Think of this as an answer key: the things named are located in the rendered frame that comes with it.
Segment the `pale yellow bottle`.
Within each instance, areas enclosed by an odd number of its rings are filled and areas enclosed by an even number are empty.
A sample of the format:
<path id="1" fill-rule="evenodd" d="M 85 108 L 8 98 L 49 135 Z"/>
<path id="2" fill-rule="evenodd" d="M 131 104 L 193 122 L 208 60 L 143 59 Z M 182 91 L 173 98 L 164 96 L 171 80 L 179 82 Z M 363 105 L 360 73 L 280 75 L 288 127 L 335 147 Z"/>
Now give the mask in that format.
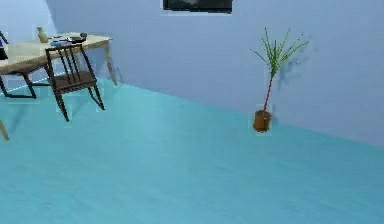
<path id="1" fill-rule="evenodd" d="M 38 31 L 38 38 L 39 38 L 40 42 L 41 43 L 47 43 L 48 42 L 48 36 L 44 32 L 43 28 L 42 27 L 38 27 L 37 31 Z"/>

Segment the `green house plant brown pot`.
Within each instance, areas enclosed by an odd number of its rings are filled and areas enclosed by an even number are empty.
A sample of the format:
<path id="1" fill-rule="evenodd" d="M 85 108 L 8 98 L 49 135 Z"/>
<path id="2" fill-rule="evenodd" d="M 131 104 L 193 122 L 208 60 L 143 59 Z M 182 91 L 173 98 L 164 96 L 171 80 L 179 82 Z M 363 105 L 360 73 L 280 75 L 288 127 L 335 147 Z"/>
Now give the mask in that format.
<path id="1" fill-rule="evenodd" d="M 268 84 L 263 106 L 260 110 L 254 113 L 253 129 L 258 133 L 266 133 L 270 130 L 273 114 L 267 110 L 269 103 L 273 79 L 280 68 L 302 47 L 308 44 L 308 41 L 302 41 L 301 38 L 304 34 L 297 37 L 289 46 L 287 46 L 287 39 L 291 29 L 288 29 L 284 39 L 281 43 L 277 40 L 271 41 L 267 28 L 264 28 L 264 36 L 261 38 L 263 49 L 266 56 L 262 56 L 259 52 L 254 50 L 254 53 L 268 66 Z"/>

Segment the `dark wooden chair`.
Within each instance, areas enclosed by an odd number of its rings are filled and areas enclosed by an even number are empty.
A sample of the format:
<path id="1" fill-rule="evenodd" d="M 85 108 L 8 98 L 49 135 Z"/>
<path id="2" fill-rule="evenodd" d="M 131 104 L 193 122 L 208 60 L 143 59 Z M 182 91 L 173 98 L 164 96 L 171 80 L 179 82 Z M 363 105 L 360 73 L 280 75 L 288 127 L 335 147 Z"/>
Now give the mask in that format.
<path id="1" fill-rule="evenodd" d="M 8 44 L 7 38 L 4 36 L 4 34 L 1 31 L 0 31 L 0 40 L 3 42 L 3 45 Z M 10 72 L 10 75 L 20 76 L 24 79 L 24 81 L 27 84 L 27 87 L 30 91 L 29 95 L 10 94 L 5 87 L 5 84 L 3 82 L 2 77 L 0 76 L 0 90 L 2 91 L 3 95 L 5 97 L 8 97 L 8 98 L 33 98 L 33 99 L 36 99 L 37 95 L 34 91 L 34 86 L 48 86 L 48 83 L 33 83 L 30 80 L 29 75 L 32 74 L 33 72 L 36 72 L 36 71 L 42 69 L 42 68 L 47 70 L 48 69 L 47 64 L 46 63 L 32 64 L 29 67 L 25 67 L 25 68 Z"/>
<path id="2" fill-rule="evenodd" d="M 87 89 L 90 97 L 101 110 L 105 109 L 90 60 L 82 44 L 49 47 L 45 50 L 48 66 L 48 79 L 57 105 L 64 119 L 69 122 L 63 95 Z M 64 74 L 56 75 L 52 61 L 57 55 L 62 63 Z"/>

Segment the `black bowl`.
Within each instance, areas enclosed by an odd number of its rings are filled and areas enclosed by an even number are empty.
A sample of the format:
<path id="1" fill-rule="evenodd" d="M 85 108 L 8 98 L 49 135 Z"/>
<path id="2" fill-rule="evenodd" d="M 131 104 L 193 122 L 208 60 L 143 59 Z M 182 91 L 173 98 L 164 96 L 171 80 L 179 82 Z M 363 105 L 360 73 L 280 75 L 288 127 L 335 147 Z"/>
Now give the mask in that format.
<path id="1" fill-rule="evenodd" d="M 80 33 L 78 36 L 72 36 L 68 37 L 67 41 L 75 44 L 75 43 L 82 43 L 87 39 L 87 34 L 86 33 Z"/>

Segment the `light wooden table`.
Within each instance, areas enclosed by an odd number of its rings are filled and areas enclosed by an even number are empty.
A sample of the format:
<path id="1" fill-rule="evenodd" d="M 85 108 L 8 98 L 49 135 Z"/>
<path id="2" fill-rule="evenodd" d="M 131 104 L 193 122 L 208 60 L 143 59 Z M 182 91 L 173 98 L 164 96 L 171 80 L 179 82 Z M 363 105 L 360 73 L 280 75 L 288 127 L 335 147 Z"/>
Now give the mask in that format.
<path id="1" fill-rule="evenodd" d="M 16 71 L 25 67 L 29 67 L 32 64 L 47 64 L 47 57 L 45 54 L 45 50 L 50 46 L 50 42 L 55 40 L 66 40 L 68 37 L 78 36 L 80 33 L 66 33 L 63 35 L 59 35 L 57 37 L 48 38 L 47 43 L 41 43 L 40 41 L 27 41 L 20 43 L 9 43 L 3 45 L 4 50 L 8 56 L 7 60 L 0 60 L 0 76 L 10 75 L 11 71 Z M 82 43 L 84 50 L 95 49 L 95 48 L 104 48 L 104 55 L 107 62 L 107 67 L 110 72 L 110 77 L 114 84 L 117 84 L 116 78 L 113 74 L 113 68 L 110 57 L 110 37 L 97 36 L 97 35 L 88 35 L 87 39 Z M 52 61 L 53 69 L 56 75 L 63 75 L 64 69 L 62 63 L 57 55 L 54 55 L 54 59 Z M 44 68 L 33 72 L 29 75 L 30 80 L 33 83 L 48 83 L 50 86 L 48 79 L 48 69 Z"/>

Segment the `dark framed wall picture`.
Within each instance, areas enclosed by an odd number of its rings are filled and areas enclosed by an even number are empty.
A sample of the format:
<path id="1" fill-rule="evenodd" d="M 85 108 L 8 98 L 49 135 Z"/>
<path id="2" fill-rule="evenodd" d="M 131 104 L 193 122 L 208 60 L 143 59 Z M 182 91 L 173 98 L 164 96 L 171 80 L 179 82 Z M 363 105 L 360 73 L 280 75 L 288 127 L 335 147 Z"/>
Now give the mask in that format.
<path id="1" fill-rule="evenodd" d="M 163 9 L 171 11 L 232 13 L 233 0 L 162 0 Z"/>

